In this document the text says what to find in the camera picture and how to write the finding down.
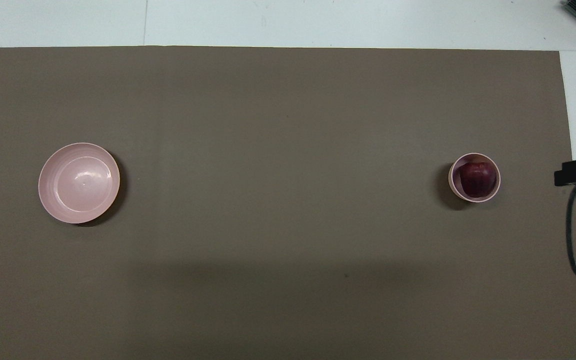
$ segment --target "brown mat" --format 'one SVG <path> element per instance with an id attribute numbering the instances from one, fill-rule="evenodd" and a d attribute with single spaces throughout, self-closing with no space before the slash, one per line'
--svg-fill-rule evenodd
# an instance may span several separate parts
<path id="1" fill-rule="evenodd" d="M 87 226 L 37 196 L 73 142 Z M 576 358 L 569 159 L 557 52 L 0 48 L 0 358 Z"/>

